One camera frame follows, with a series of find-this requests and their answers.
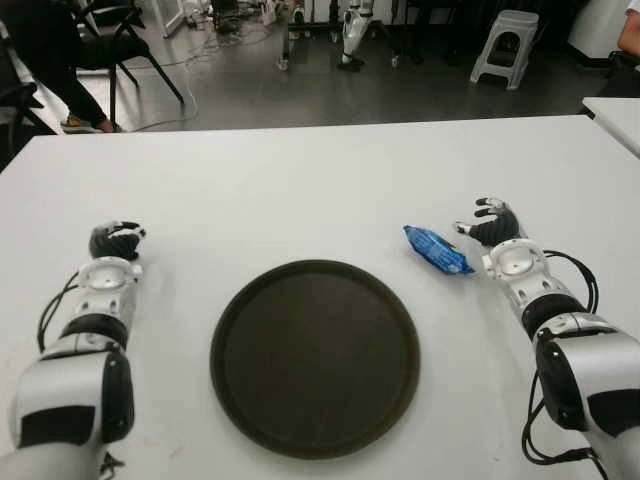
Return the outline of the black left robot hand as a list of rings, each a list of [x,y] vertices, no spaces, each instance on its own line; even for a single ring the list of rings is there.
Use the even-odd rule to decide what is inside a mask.
[[[118,257],[127,261],[139,258],[137,248],[146,230],[135,222],[112,221],[95,227],[89,239],[91,257]]]

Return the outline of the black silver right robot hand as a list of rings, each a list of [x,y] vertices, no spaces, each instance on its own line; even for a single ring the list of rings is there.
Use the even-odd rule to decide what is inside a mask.
[[[507,240],[524,237],[516,214],[505,201],[495,197],[483,197],[477,199],[475,205],[477,209],[474,216],[479,219],[489,217],[489,220],[477,224],[456,221],[453,228],[457,233],[489,248]]]

